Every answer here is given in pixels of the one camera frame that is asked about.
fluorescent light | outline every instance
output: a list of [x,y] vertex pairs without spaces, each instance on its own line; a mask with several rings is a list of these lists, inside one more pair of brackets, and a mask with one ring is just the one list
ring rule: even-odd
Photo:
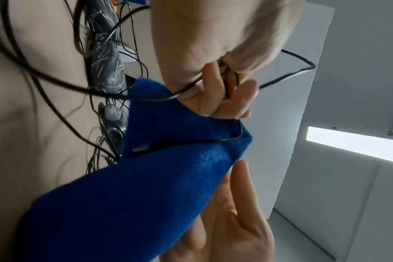
[[310,126],[306,140],[393,162],[392,139]]

blue fabric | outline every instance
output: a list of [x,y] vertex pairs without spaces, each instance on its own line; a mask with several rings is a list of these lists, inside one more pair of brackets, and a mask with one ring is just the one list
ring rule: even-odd
[[[166,97],[141,79],[133,95]],[[252,138],[235,120],[197,116],[177,100],[130,104],[122,160],[41,196],[22,224],[23,262],[149,262],[186,232]],[[134,153],[143,146],[147,153]]]

